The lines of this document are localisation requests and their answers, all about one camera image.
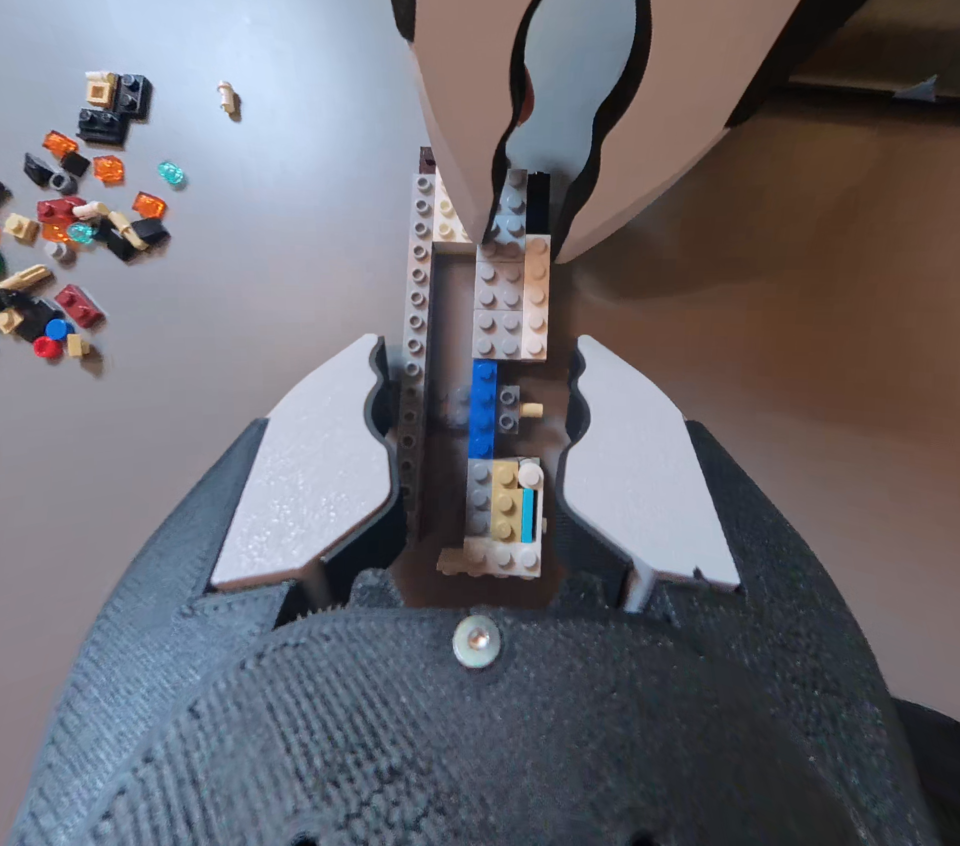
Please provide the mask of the grey lego model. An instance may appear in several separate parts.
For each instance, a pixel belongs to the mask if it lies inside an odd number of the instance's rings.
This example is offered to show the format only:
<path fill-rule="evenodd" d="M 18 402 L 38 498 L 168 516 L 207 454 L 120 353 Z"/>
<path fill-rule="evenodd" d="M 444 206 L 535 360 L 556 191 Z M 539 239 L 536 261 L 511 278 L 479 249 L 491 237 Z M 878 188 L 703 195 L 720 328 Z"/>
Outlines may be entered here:
<path fill-rule="evenodd" d="M 419 533 L 428 413 L 429 339 L 439 255 L 475 249 L 470 382 L 445 397 L 441 414 L 467 433 L 464 538 L 438 555 L 445 576 L 536 579 L 546 532 L 546 473 L 535 456 L 497 458 L 498 436 L 519 434 L 544 407 L 523 401 L 499 378 L 508 363 L 545 362 L 548 353 L 551 238 L 549 176 L 509 169 L 487 239 L 467 233 L 432 149 L 419 150 L 414 177 L 399 375 L 396 452 L 410 535 Z"/>

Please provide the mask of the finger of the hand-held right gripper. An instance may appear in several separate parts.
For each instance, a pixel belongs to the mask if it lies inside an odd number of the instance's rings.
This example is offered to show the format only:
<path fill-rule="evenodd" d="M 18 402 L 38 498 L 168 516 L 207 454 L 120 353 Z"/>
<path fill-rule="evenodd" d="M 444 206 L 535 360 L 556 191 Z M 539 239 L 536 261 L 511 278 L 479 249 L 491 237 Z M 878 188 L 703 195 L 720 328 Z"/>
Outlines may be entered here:
<path fill-rule="evenodd" d="M 799 1 L 652 0 L 646 69 L 601 145 L 598 182 L 572 220 L 559 262 L 635 217 L 724 136 Z"/>
<path fill-rule="evenodd" d="M 522 46 L 538 0 L 415 0 L 412 42 L 424 120 L 463 228 L 486 234 L 505 181 L 505 144 L 524 83 Z"/>

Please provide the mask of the black lego plate assembly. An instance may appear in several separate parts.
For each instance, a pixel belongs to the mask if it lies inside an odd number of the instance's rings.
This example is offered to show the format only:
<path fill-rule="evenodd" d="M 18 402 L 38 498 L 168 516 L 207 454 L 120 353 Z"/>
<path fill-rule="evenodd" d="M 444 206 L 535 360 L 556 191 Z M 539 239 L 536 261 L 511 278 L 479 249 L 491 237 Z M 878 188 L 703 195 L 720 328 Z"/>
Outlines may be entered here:
<path fill-rule="evenodd" d="M 86 103 L 78 113 L 77 136 L 90 144 L 123 147 L 130 124 L 149 117 L 152 84 L 143 75 L 85 73 Z"/>

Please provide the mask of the dark rectangular pad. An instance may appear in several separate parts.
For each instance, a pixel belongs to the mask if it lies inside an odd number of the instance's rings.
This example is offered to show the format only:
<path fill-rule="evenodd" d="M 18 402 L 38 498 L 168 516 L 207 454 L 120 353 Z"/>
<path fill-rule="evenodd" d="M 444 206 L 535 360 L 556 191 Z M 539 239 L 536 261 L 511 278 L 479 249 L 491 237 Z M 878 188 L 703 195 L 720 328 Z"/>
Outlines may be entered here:
<path fill-rule="evenodd" d="M 868 0 L 783 88 L 892 97 L 933 74 L 935 104 L 957 105 L 959 0 Z"/>

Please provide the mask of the pile of loose lego pieces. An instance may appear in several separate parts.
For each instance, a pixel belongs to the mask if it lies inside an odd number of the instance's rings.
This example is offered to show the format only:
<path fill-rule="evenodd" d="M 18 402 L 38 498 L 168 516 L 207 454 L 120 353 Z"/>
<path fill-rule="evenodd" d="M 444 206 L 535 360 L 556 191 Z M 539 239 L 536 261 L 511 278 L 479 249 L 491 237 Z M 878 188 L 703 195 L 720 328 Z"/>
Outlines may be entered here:
<path fill-rule="evenodd" d="M 122 264 L 157 252 L 170 238 L 162 197 L 138 191 L 128 211 L 81 195 L 87 175 L 106 188 L 124 185 L 125 165 L 114 154 L 85 156 L 64 132 L 44 136 L 45 156 L 26 153 L 23 170 L 46 198 L 32 214 L 8 209 L 12 193 L 2 184 L 2 244 L 42 247 L 45 258 L 11 267 L 2 259 L 2 335 L 29 343 L 42 360 L 91 356 L 88 333 L 102 329 L 107 314 L 90 291 L 63 279 L 82 255 L 102 249 Z"/>

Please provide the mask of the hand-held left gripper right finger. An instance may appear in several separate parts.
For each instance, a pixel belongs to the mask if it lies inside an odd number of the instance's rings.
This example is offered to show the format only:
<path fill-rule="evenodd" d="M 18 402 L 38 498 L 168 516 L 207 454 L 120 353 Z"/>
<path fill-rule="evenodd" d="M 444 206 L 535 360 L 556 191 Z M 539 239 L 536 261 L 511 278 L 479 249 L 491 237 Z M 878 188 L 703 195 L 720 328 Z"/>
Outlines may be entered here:
<path fill-rule="evenodd" d="M 577 339 L 556 475 L 561 561 L 638 613 L 659 580 L 724 591 L 740 576 L 681 410 L 594 337 Z"/>

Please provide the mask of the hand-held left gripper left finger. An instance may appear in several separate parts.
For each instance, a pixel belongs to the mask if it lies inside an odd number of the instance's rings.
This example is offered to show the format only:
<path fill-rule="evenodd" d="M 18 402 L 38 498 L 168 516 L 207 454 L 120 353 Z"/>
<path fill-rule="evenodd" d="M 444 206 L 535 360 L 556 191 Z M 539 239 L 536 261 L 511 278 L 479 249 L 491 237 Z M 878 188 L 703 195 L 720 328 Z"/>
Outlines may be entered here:
<path fill-rule="evenodd" d="M 270 411 L 211 586 L 303 583 L 345 603 L 361 572 L 403 549 L 399 461 L 385 341 L 366 334 L 306 375 Z"/>

